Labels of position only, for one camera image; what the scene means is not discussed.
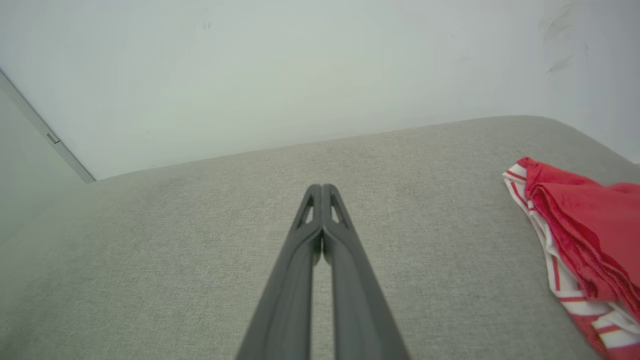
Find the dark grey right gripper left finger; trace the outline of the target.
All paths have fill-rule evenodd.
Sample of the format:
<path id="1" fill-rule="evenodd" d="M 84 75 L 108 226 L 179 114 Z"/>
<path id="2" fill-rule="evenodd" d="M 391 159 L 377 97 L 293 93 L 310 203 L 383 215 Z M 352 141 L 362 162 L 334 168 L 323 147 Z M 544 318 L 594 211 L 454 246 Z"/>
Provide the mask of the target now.
<path id="1" fill-rule="evenodd" d="M 322 187 L 311 185 L 269 276 L 238 360 L 308 360 L 311 345 L 313 269 L 322 246 Z"/>

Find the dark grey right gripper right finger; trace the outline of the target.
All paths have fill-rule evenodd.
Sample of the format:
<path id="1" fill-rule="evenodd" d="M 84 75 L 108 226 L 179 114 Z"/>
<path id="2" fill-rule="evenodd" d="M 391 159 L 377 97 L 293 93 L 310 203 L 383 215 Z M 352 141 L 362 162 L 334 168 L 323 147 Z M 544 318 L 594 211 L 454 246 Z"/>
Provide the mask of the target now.
<path id="1" fill-rule="evenodd" d="M 410 353 L 338 189 L 322 187 L 323 254 L 333 282 L 334 357 L 409 360 Z"/>

